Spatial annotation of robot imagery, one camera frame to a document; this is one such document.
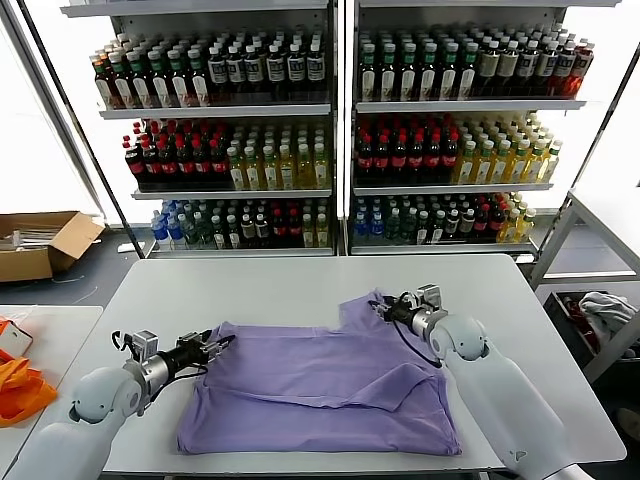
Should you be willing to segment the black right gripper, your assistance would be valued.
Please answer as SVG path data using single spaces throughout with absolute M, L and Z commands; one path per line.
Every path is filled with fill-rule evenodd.
M 372 311 L 381 320 L 392 320 L 395 323 L 405 325 L 408 330 L 413 329 L 413 319 L 419 312 L 419 308 L 410 302 L 410 294 L 402 293 L 400 296 L 384 295 L 384 302 L 369 300 Z

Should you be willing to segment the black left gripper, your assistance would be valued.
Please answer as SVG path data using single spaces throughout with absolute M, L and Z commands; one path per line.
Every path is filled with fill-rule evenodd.
M 234 340 L 234 334 L 221 336 L 212 329 L 179 337 L 176 346 L 168 351 L 170 370 L 178 373 L 190 365 L 205 366 Z

